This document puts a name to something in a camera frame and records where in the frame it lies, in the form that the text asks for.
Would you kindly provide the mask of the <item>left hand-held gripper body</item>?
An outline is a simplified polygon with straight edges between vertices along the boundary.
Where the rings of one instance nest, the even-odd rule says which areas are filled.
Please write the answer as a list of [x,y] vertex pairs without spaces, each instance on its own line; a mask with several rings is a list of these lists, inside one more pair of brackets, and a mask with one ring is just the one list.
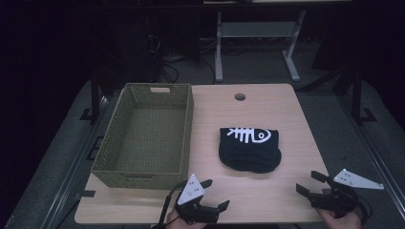
[[216,223],[220,212],[217,208],[201,205],[205,189],[195,175],[185,183],[175,204],[175,210],[180,218],[187,223]]

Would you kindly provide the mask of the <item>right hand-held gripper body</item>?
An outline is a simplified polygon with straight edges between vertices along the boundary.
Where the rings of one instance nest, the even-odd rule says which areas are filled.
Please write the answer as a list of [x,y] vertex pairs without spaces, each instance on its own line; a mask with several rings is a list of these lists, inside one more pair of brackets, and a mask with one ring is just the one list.
[[360,209],[363,219],[369,219],[372,216],[373,209],[370,203],[359,196],[354,188],[383,190],[382,183],[376,183],[347,169],[343,169],[335,177],[327,177],[325,183],[328,183],[329,189],[324,189],[322,194],[309,191],[307,199],[311,207],[333,211],[338,219],[356,208]]

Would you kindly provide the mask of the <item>black cloth with fish-skeleton print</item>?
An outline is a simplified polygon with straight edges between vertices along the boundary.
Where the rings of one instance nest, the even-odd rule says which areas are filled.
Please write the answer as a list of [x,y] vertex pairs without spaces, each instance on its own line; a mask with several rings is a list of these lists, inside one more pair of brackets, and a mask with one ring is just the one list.
[[255,128],[221,128],[220,161],[241,172],[265,174],[280,164],[279,132]]

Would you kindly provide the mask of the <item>green woven basket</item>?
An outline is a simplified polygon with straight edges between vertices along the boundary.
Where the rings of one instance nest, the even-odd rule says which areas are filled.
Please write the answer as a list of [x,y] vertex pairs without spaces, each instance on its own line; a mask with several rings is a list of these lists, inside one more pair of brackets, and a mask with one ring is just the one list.
[[112,188],[169,190],[187,180],[193,112],[189,84],[126,84],[92,173]]

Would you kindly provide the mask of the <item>person's right hand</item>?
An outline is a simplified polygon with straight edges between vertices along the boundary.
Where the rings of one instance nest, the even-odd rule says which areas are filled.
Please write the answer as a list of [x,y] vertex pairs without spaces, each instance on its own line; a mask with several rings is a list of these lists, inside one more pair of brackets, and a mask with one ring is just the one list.
[[362,229],[360,217],[356,213],[348,213],[338,219],[333,211],[317,209],[316,212],[330,229]]

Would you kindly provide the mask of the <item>person's left hand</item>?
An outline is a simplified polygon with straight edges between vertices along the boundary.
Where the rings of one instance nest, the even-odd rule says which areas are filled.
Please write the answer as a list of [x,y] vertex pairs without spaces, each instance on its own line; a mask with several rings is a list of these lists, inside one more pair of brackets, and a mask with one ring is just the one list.
[[189,224],[185,222],[183,219],[179,217],[179,214],[175,209],[173,209],[168,215],[167,215],[167,221],[166,221],[166,229],[204,229],[206,226],[206,223],[194,223],[194,224]]

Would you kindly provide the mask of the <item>black metal stand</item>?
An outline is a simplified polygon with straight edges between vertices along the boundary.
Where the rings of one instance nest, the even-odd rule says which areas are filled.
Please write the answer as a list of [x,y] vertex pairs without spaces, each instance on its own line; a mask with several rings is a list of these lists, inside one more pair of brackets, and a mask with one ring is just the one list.
[[375,122],[376,118],[369,108],[361,107],[362,77],[359,69],[354,70],[352,78],[352,118],[358,125],[364,122]]
[[90,86],[91,86],[91,107],[86,108],[82,112],[80,120],[88,120],[92,124],[95,124],[100,115],[100,102],[101,102],[99,77],[97,72],[94,72],[92,74]]

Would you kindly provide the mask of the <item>black table edge bracket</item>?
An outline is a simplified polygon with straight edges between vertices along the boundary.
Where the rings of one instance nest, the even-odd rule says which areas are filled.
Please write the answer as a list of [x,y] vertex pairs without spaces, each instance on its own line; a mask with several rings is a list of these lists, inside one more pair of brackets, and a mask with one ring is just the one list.
[[84,190],[81,193],[76,193],[75,194],[75,198],[76,199],[80,199],[80,198],[93,198],[96,194],[96,191],[92,191],[92,190]]

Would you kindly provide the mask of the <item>white metal desk frame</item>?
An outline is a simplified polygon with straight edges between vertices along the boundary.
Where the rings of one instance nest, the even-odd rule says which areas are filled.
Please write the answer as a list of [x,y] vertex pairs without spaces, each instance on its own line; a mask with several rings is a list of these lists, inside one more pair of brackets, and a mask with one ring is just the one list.
[[222,41],[224,38],[289,38],[288,48],[282,51],[289,75],[294,82],[300,80],[292,55],[304,22],[306,12],[300,10],[295,21],[282,22],[223,22],[222,13],[217,13],[215,81],[224,79]]

